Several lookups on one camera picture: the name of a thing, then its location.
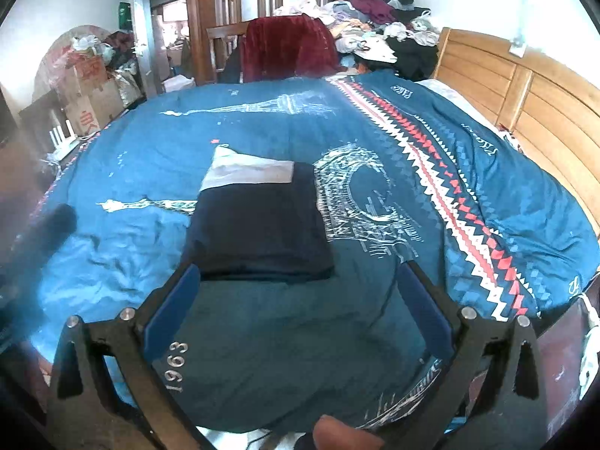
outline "purple clothing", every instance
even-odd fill
[[[392,15],[394,7],[388,5],[385,0],[350,0],[350,3],[359,12],[367,14],[373,23],[386,24],[396,21]]]

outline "metal screw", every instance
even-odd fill
[[[72,315],[67,318],[67,326],[69,328],[74,328],[79,323],[79,316]]]
[[[133,317],[136,315],[136,310],[133,308],[124,308],[119,313],[119,318],[123,321],[133,320]]]
[[[465,320],[475,320],[477,317],[477,311],[471,308],[471,306],[465,306],[460,312]]]
[[[523,328],[526,328],[531,324],[531,321],[529,321],[529,318],[527,318],[525,315],[520,314],[519,316],[517,316],[517,323],[520,324]]]

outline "bed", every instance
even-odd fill
[[[441,84],[432,91],[384,71],[214,85],[129,112],[82,147],[40,206],[70,204],[78,227],[43,270],[46,321],[32,343],[51,360],[69,315],[111,318],[164,284],[214,150],[227,146],[314,164],[336,274],[304,285],[200,284],[182,329],[209,336],[176,339],[188,360],[177,376],[154,361],[197,425],[287,433],[309,431],[323,412],[367,428],[409,413],[444,361],[427,350],[395,288],[406,260],[486,317],[548,323],[566,312],[576,353],[585,312],[574,299],[600,260],[600,91],[537,52],[519,59],[508,47],[444,30],[433,77],[466,99],[465,111],[440,95]],[[556,348],[550,332],[542,352]],[[569,371],[555,378],[563,392],[571,386],[551,403],[550,434],[574,406]],[[179,379],[185,386],[171,384]],[[257,401],[265,410],[249,415]]]

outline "wooden chair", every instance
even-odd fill
[[[231,56],[231,53],[239,44],[239,37],[246,34],[248,23],[250,22],[240,22],[206,29],[211,50],[213,82],[216,83],[217,74],[224,71],[227,58]],[[220,41],[218,48],[215,46],[216,40]],[[217,67],[217,60],[219,64],[222,63],[222,67]]]

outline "headboard panel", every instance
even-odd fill
[[[600,233],[600,90],[540,52],[445,28],[434,78],[491,123],[511,130],[525,154],[577,199]]]

